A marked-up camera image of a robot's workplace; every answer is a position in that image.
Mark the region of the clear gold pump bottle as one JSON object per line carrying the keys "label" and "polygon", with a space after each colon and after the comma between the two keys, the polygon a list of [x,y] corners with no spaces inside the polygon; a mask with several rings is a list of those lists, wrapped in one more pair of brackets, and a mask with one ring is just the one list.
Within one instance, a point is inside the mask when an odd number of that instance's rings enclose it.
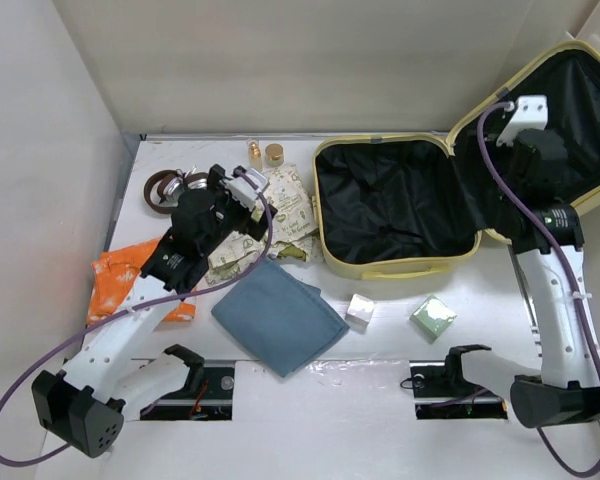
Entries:
{"label": "clear gold pump bottle", "polygon": [[247,154],[248,154],[248,160],[249,160],[250,166],[257,171],[262,171],[263,170],[263,159],[262,159],[262,153],[260,150],[259,142],[255,139],[250,138],[247,140],[246,144],[247,144]]}

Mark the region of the gold lid cosmetic jar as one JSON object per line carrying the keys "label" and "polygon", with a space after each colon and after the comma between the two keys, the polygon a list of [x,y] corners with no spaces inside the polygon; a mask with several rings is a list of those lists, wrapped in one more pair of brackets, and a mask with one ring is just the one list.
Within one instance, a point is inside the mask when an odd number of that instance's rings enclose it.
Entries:
{"label": "gold lid cosmetic jar", "polygon": [[266,162],[269,166],[276,168],[284,163],[284,149],[281,144],[271,143],[265,148]]}

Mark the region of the orange patterned cloth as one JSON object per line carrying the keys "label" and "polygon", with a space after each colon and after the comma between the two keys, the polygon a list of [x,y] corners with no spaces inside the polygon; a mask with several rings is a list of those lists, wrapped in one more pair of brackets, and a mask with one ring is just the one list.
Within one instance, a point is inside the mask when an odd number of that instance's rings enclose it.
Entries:
{"label": "orange patterned cloth", "polygon": [[159,239],[104,252],[92,263],[94,286],[86,323],[96,324],[112,315],[127,300],[143,264],[154,252]]}

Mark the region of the blue denim cloth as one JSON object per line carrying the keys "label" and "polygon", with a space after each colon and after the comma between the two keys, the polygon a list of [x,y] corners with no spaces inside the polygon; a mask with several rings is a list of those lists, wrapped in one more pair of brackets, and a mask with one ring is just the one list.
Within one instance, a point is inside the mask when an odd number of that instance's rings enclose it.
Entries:
{"label": "blue denim cloth", "polygon": [[247,353],[281,378],[318,358],[349,331],[320,289],[269,259],[240,280],[211,313]]}

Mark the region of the green cosmetic box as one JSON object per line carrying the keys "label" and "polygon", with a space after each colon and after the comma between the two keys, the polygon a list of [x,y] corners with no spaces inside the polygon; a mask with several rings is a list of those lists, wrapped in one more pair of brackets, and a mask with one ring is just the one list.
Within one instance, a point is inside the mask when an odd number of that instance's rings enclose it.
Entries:
{"label": "green cosmetic box", "polygon": [[457,313],[435,295],[427,297],[410,316],[411,322],[431,341],[437,340],[456,318]]}

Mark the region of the white cosmetic box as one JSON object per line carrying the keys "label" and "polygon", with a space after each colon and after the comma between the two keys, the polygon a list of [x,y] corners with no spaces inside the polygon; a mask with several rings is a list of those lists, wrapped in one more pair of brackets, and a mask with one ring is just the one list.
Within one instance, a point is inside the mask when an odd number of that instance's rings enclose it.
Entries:
{"label": "white cosmetic box", "polygon": [[356,332],[365,333],[373,316],[376,303],[362,295],[354,294],[348,305],[345,321]]}

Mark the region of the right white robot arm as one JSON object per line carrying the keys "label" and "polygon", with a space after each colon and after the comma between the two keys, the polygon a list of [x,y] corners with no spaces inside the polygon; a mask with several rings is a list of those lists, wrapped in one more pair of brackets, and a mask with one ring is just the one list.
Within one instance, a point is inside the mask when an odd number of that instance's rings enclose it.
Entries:
{"label": "right white robot arm", "polygon": [[556,132],[525,129],[513,139],[504,175],[486,164],[503,194],[496,230],[510,240],[534,302],[540,368],[473,344],[451,348],[442,369],[451,392],[486,389],[537,430],[600,420],[600,347],[584,286],[584,235],[577,212],[558,195],[567,160]]}

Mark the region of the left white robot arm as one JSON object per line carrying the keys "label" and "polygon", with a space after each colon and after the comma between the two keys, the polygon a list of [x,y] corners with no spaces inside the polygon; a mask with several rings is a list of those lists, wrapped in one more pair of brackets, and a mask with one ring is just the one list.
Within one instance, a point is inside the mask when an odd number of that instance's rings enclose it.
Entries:
{"label": "left white robot arm", "polygon": [[173,345],[135,374],[124,372],[144,341],[197,290],[209,256],[232,233],[260,241],[276,209],[265,199],[269,181],[253,168],[232,173],[215,165],[201,188],[180,194],[171,225],[140,268],[116,312],[96,324],[95,337],[57,373],[41,371],[31,385],[43,428],[89,458],[108,450],[125,421],[162,395],[192,396],[202,387],[202,358]]}

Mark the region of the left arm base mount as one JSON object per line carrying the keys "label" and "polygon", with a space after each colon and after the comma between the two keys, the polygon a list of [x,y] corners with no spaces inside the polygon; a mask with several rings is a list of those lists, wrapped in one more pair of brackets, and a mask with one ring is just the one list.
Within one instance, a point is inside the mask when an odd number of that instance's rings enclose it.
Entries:
{"label": "left arm base mount", "polygon": [[169,360],[187,367],[183,386],[140,411],[143,421],[228,421],[232,419],[235,363],[207,361],[175,344],[164,350]]}

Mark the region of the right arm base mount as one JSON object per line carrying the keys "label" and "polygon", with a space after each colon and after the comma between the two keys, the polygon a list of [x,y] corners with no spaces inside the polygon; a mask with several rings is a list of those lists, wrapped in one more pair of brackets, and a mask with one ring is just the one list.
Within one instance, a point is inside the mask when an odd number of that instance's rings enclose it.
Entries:
{"label": "right arm base mount", "polygon": [[400,388],[410,391],[417,420],[507,420],[505,401],[484,387],[468,382],[461,356],[490,351],[480,345],[452,347],[443,360],[410,360]]}

